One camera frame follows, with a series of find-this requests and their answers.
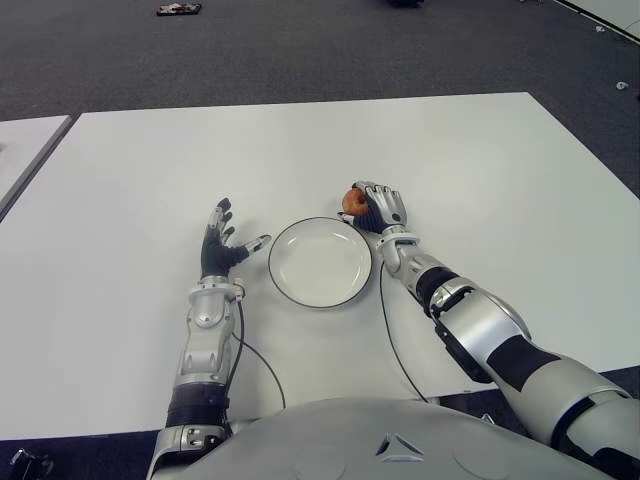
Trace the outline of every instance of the gray carpet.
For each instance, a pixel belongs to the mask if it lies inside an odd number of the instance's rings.
[[[156,18],[161,3],[0,0],[0,120],[528,91],[640,194],[640,50],[554,2],[205,0]]]

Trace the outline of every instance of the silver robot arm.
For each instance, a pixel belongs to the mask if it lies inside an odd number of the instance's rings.
[[[233,227],[231,203],[222,200],[207,224],[200,281],[189,293],[187,341],[174,380],[165,428],[158,433],[147,479],[173,478],[230,435],[226,411],[232,352],[230,339],[244,286],[230,283],[229,270],[264,247],[262,235],[241,247],[227,246]]]
[[[435,324],[453,359],[474,381],[495,382],[538,441],[616,478],[640,475],[640,402],[569,357],[531,341],[506,302],[418,248],[398,192],[357,182],[369,212],[344,221],[381,234],[376,247]]]

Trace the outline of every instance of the white plate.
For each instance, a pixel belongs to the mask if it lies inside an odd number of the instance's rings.
[[[294,302],[333,307],[366,285],[371,251],[353,227],[332,218],[308,218],[278,235],[269,253],[269,272]]]

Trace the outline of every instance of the wire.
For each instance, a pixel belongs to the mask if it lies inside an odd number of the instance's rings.
[[[632,25],[635,25],[636,23],[640,22],[640,20],[636,20],[633,23],[630,23],[629,25],[627,25],[626,27],[623,28],[623,30],[626,30],[627,28],[631,27]]]
[[[273,379],[276,382],[276,385],[278,385],[278,390],[280,391],[280,399],[282,400],[282,409],[284,410],[285,408],[287,408],[287,400],[284,397],[284,390],[282,389],[282,384],[280,383],[280,379],[278,378],[278,375],[276,374],[275,370],[273,370],[273,368],[271,367],[271,364],[267,361],[266,358],[264,358],[262,356],[262,354],[260,352],[258,352],[258,350],[255,349],[255,347],[252,347],[249,343],[247,343],[246,341],[242,341],[241,339],[238,338],[238,336],[235,334],[235,332],[232,334],[233,338],[235,338],[236,340],[238,340],[238,342],[242,342],[244,343],[244,346],[247,347],[249,350],[251,350],[253,353],[256,354],[256,356],[262,360],[262,363],[264,363],[264,366],[267,367],[269,369],[269,372],[271,372],[271,376],[273,377]]]
[[[229,389],[231,388],[231,382],[233,382],[233,377],[236,375],[236,369],[238,368],[238,363],[240,362],[240,355],[242,355],[242,348],[244,347],[244,311],[242,310],[242,304],[240,302],[236,302],[238,305],[238,312],[240,312],[240,343],[238,344],[238,352],[236,353],[236,358],[233,361],[233,366],[231,367],[231,371],[229,372],[229,378],[227,379],[227,384],[224,387],[225,396],[229,393]]]
[[[385,327],[387,327],[387,336],[389,337],[389,343],[391,344],[391,350],[393,350],[393,354],[395,355],[396,360],[398,361],[398,365],[400,365],[400,368],[402,369],[402,372],[404,373],[404,376],[407,377],[407,380],[409,380],[409,383],[411,384],[413,389],[416,391],[416,393],[418,394],[420,399],[423,400],[426,403],[429,403],[427,398],[422,394],[420,389],[416,386],[416,384],[413,382],[413,380],[409,376],[409,373],[407,372],[407,369],[404,368],[404,364],[402,363],[402,360],[400,360],[400,355],[398,355],[398,351],[396,350],[396,346],[393,343],[393,337],[391,337],[391,329],[389,328],[389,319],[387,318],[387,309],[386,309],[385,304],[384,304],[384,295],[382,294],[382,273],[383,273],[383,271],[384,271],[384,262],[382,262],[382,265],[380,265],[380,303],[382,304],[382,315],[384,316],[384,325],[385,325]]]

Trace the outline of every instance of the white table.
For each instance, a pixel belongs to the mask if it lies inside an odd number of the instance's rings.
[[[0,122],[0,220],[70,121],[60,116]]]
[[[603,371],[640,363],[640,204],[525,93],[82,115],[0,225],[0,438],[161,428],[202,233],[223,196],[237,241],[332,216],[358,178],[405,199],[424,249],[511,303],[534,339]],[[247,340],[295,405],[410,398],[377,291],[330,311],[284,298],[262,252],[235,269]],[[474,391],[385,279],[425,395]],[[246,352],[231,416],[278,410]]]

